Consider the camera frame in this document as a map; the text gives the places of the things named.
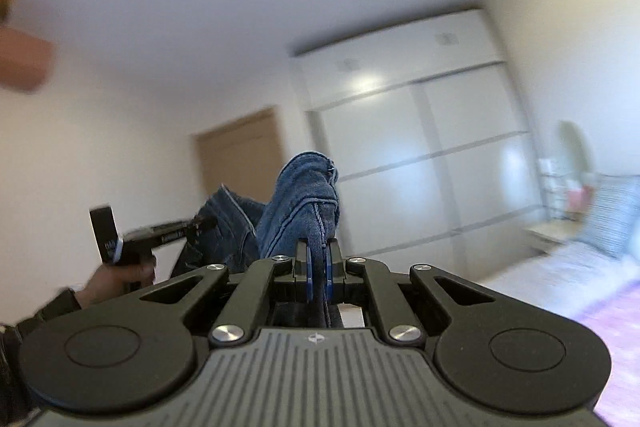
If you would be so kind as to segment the dark sleeve left forearm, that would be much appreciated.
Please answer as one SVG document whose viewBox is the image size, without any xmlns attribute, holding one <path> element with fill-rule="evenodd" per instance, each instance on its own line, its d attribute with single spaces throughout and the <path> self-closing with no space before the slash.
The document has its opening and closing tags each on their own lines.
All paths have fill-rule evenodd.
<svg viewBox="0 0 640 427">
<path fill-rule="evenodd" d="M 63 289 L 32 317 L 15 325 L 1 325 L 1 425 L 22 421 L 34 409 L 18 363 L 18 351 L 26 337 L 47 321 L 80 309 L 73 289 Z"/>
</svg>

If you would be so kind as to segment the person's left hand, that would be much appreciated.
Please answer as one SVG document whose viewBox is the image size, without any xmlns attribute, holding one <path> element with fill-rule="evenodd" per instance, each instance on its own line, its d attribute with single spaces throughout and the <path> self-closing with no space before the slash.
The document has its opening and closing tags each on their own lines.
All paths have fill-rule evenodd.
<svg viewBox="0 0 640 427">
<path fill-rule="evenodd" d="M 125 295 L 131 286 L 148 287 L 155 281 L 156 259 L 148 258 L 141 265 L 100 265 L 86 285 L 76 291 L 81 309 Z"/>
</svg>

